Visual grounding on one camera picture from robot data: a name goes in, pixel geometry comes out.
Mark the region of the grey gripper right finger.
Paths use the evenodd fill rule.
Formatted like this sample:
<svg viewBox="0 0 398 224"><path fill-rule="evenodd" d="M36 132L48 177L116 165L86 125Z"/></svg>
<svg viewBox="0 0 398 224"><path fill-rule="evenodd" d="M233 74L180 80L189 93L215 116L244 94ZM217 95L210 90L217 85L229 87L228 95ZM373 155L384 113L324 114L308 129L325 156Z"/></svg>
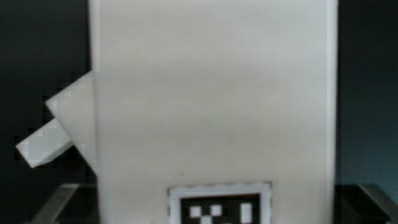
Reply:
<svg viewBox="0 0 398 224"><path fill-rule="evenodd" d="M398 224L398 204L375 184L336 186L336 224Z"/></svg>

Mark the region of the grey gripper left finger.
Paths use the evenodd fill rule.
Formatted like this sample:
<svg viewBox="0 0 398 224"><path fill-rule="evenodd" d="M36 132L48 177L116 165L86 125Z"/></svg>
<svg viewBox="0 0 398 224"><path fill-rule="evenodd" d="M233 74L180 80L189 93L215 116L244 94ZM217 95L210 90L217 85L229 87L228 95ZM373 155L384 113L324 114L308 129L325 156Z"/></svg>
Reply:
<svg viewBox="0 0 398 224"><path fill-rule="evenodd" d="M94 184L62 184L30 224L100 224L98 188Z"/></svg>

